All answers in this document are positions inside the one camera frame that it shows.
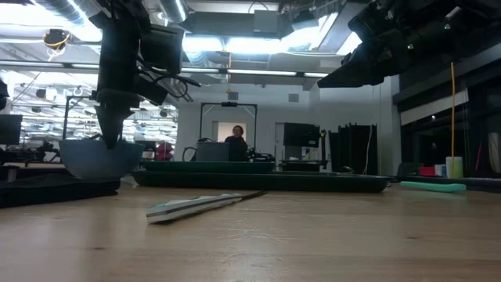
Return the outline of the black desk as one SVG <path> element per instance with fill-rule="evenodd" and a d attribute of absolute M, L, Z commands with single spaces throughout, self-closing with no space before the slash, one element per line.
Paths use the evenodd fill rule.
<path fill-rule="evenodd" d="M 322 160 L 282 160 L 279 166 L 283 172 L 319 172 L 327 169 L 327 164 Z"/>

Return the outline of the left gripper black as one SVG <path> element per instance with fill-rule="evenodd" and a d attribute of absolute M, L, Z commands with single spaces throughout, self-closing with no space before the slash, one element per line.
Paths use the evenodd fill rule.
<path fill-rule="evenodd" d="M 102 103 L 106 95 L 132 92 L 137 71 L 140 33 L 129 22 L 107 22 L 99 58 L 95 101 Z M 95 106 L 101 135 L 106 148 L 113 149 L 123 130 L 126 118 L 133 114 L 132 103 L 114 104 L 113 116 L 103 106 Z"/>

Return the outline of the silver air duct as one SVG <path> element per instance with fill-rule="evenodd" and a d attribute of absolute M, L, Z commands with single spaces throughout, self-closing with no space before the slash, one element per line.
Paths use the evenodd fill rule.
<path fill-rule="evenodd" d="M 186 0 L 158 0 L 158 2 L 168 22 L 179 24 L 187 19 L 189 7 Z"/>

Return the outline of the pale green cup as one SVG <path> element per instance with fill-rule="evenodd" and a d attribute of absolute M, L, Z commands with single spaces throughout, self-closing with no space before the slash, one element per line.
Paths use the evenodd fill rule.
<path fill-rule="evenodd" d="M 448 179 L 463 178 L 463 158 L 447 157 L 445 159 L 446 175 Z"/>

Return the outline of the black cloth napkin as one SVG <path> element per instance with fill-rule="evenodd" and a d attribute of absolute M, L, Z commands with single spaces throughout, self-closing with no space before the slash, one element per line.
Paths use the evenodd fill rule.
<path fill-rule="evenodd" d="M 0 182 L 0 208 L 113 196 L 120 186 L 120 180 L 79 179 L 60 174 Z"/>

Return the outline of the long strip light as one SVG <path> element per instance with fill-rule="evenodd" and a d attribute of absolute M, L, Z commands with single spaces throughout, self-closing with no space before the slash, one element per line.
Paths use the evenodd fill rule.
<path fill-rule="evenodd" d="M 183 67 L 182 73 L 187 74 L 245 74 L 245 75 L 264 75 L 279 77 L 298 77 L 298 78 L 324 78 L 328 73 L 321 72 L 302 72 L 288 70 L 257 70 L 257 69 L 238 69 L 238 68 L 210 68 L 210 67 Z"/>

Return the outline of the grey electrical box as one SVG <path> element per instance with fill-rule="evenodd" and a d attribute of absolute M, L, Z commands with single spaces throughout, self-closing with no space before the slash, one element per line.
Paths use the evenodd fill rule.
<path fill-rule="evenodd" d="M 275 34 L 278 31 L 277 12 L 270 10 L 255 10 L 253 30 L 255 33 Z"/>

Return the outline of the blue bowl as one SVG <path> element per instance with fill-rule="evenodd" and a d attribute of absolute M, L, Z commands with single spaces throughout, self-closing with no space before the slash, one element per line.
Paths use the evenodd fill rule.
<path fill-rule="evenodd" d="M 133 172 L 142 160 L 144 146 L 118 142 L 108 149 L 102 140 L 59 141 L 61 160 L 68 172 L 81 179 L 120 179 Z"/>

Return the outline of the black flat screen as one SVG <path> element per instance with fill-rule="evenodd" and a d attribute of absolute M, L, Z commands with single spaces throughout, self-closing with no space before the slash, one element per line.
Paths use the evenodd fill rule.
<path fill-rule="evenodd" d="M 320 127 L 318 125 L 285 123 L 283 145 L 319 147 Z"/>

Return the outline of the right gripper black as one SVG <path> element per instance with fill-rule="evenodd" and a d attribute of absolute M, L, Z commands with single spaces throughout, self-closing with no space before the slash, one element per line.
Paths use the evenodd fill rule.
<path fill-rule="evenodd" d="M 348 27 L 362 41 L 319 88 L 378 85 L 425 61 L 424 5 L 367 5 Z"/>

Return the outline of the thin black metal frame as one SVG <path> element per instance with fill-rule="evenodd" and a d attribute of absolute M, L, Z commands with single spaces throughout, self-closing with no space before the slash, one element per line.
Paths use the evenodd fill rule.
<path fill-rule="evenodd" d="M 77 99 L 77 102 L 74 105 L 70 104 L 70 101 L 72 99 Z M 66 96 L 66 102 L 65 102 L 65 108 L 64 108 L 64 116 L 63 116 L 63 133 L 62 133 L 62 140 L 67 139 L 68 137 L 68 121 L 69 121 L 69 113 L 70 111 L 82 100 L 88 99 L 88 100 L 93 100 L 91 96 L 75 96 L 75 95 L 70 95 Z"/>

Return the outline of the pink object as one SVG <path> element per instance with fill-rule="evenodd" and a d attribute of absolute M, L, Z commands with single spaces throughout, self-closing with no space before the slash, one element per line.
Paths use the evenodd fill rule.
<path fill-rule="evenodd" d="M 168 142 L 160 143 L 156 148 L 156 161 L 170 161 L 173 158 L 172 151 L 174 148 Z"/>

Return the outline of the person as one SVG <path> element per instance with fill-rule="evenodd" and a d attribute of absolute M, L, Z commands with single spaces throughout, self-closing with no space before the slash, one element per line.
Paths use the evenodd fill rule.
<path fill-rule="evenodd" d="M 232 128 L 232 135 L 225 139 L 225 143 L 229 144 L 229 160 L 230 161 L 245 161 L 248 145 L 243 138 L 244 130 L 240 125 L 235 125 Z"/>

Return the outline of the black serving tray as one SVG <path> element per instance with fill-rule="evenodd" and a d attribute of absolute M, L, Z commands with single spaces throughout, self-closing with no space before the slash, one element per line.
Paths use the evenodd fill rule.
<path fill-rule="evenodd" d="M 132 174 L 141 186 L 215 190 L 265 190 L 320 193 L 380 193 L 389 177 L 322 172 L 266 174 L 148 172 Z"/>

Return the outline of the dark computer monitor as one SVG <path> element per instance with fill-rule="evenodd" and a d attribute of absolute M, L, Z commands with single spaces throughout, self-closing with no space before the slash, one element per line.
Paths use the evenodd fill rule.
<path fill-rule="evenodd" d="M 0 145 L 20 143 L 22 120 L 22 115 L 0 114 Z"/>

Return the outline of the black folding panels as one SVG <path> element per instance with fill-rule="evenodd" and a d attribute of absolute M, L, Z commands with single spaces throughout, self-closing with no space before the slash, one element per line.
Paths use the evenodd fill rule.
<path fill-rule="evenodd" d="M 332 172 L 378 175 L 376 125 L 348 124 L 328 131 Z"/>

